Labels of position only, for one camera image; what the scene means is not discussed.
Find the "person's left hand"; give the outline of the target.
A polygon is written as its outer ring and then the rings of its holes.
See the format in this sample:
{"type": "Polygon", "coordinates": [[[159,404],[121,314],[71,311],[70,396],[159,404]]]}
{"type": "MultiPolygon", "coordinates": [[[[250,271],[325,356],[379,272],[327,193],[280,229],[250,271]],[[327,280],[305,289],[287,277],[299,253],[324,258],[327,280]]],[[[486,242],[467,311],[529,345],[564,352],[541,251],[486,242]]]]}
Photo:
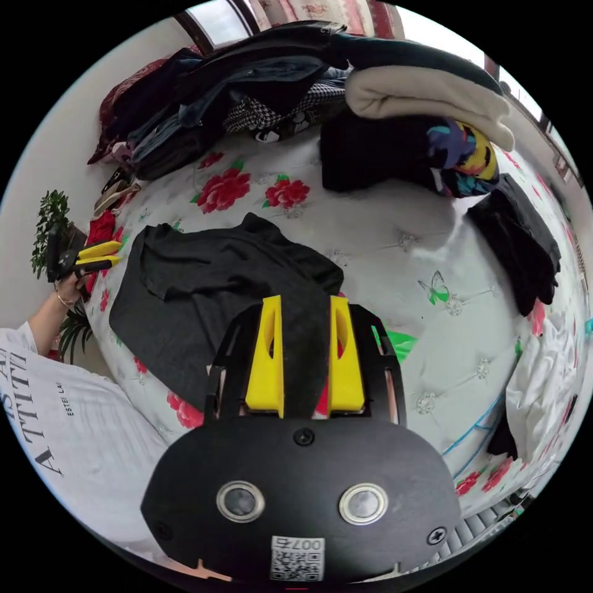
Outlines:
{"type": "Polygon", "coordinates": [[[82,288],[86,285],[86,277],[78,277],[76,273],[54,282],[54,291],[60,303],[68,309],[73,308],[82,298],[82,288]]]}

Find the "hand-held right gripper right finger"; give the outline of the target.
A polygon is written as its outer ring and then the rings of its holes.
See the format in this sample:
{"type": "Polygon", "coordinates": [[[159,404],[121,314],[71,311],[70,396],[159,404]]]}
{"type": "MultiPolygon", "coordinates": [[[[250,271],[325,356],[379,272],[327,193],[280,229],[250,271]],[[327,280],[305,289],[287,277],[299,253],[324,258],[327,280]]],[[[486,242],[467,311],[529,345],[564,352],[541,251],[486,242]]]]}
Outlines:
{"type": "Polygon", "coordinates": [[[330,298],[329,415],[358,414],[364,389],[350,305],[347,298],[330,298]]]}

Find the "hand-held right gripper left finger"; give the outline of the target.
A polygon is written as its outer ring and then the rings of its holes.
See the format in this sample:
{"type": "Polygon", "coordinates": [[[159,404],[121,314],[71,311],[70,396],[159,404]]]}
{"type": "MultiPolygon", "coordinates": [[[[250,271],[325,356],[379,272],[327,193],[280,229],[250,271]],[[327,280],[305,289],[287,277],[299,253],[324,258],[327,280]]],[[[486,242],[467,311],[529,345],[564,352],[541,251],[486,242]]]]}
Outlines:
{"type": "Polygon", "coordinates": [[[279,295],[263,300],[245,405],[252,413],[284,417],[284,353],[279,295]]]}

